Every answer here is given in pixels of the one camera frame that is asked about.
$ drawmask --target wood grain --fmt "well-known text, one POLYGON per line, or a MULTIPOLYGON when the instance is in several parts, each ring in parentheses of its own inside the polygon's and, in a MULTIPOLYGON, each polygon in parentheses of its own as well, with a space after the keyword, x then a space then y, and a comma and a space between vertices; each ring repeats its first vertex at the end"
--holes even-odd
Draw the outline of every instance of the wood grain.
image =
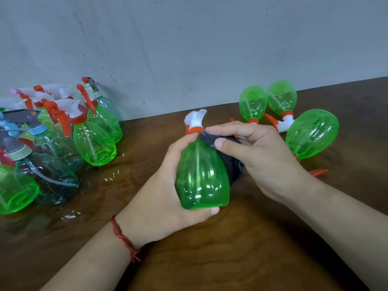
MULTIPOLYGON (((322 108, 338 117, 337 139, 302 165, 330 169, 323 181, 385 214, 387 85, 388 78, 377 78, 299 91, 294 112, 322 108)), ((241 120, 237 103, 207 110, 205 126, 241 120)), ((187 113, 125 122, 117 158, 85 167, 75 198, 0 216, 1 290, 45 284, 158 169, 167 147, 184 134, 187 113)), ((146 246, 142 255, 118 290, 366 290, 320 237, 248 175, 232 186, 230 205, 218 215, 146 246)))

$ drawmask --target hand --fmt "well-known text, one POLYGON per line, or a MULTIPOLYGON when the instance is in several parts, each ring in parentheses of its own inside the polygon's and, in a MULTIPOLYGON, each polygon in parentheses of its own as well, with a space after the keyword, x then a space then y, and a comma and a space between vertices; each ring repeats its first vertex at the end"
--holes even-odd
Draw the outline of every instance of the hand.
POLYGON ((173 143, 162 165, 150 177, 116 220, 135 247, 161 240, 183 228, 207 220, 220 208, 187 210, 180 204, 175 178, 181 152, 198 134, 186 135, 173 143))
POLYGON ((234 121, 207 127, 205 131, 212 135, 246 137, 247 145, 224 138, 217 139, 214 144, 219 151, 243 162, 263 193, 276 201, 284 202, 287 194, 299 193, 315 180, 296 161, 271 126, 234 121))

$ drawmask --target black cloth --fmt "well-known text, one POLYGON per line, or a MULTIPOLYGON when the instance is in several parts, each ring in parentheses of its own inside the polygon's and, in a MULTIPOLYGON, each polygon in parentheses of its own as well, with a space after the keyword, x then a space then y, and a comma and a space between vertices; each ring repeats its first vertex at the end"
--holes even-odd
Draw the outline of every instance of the black cloth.
POLYGON ((233 141, 236 143, 240 143, 240 142, 236 139, 236 137, 233 137, 233 136, 215 136, 215 135, 211 135, 211 134, 205 132, 204 130, 201 131, 201 133, 199 134, 199 137, 203 142, 208 144, 210 147, 212 147, 214 150, 216 150, 220 154, 222 162, 224 163, 226 171, 228 173, 229 185, 232 185, 239 178, 239 176, 242 174, 245 166, 238 159, 218 151, 216 149, 216 147, 214 147, 214 141, 216 141, 216 139, 218 139, 218 138, 225 138, 227 140, 230 140, 230 141, 233 141))

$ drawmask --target wall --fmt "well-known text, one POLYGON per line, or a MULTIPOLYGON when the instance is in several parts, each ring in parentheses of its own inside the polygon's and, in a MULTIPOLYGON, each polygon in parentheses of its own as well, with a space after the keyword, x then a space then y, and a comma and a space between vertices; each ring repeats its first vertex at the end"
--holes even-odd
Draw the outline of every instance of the wall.
POLYGON ((90 76, 126 119, 388 76, 386 0, 0 0, 0 97, 90 76))

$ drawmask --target bracelet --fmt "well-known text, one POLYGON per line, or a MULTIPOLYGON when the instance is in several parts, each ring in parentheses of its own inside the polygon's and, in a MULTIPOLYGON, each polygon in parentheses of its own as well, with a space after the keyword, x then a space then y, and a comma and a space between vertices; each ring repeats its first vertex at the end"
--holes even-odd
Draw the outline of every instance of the bracelet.
POLYGON ((125 246, 128 248, 131 254, 131 261, 132 262, 135 262, 136 260, 140 261, 140 259, 137 257, 137 254, 140 252, 140 249, 136 249, 133 246, 132 242, 123 235, 123 232, 121 231, 120 226, 117 224, 116 220, 114 219, 115 217, 116 215, 112 216, 111 218, 111 223, 113 225, 114 233, 116 234, 117 237, 119 237, 121 241, 124 242, 125 246))

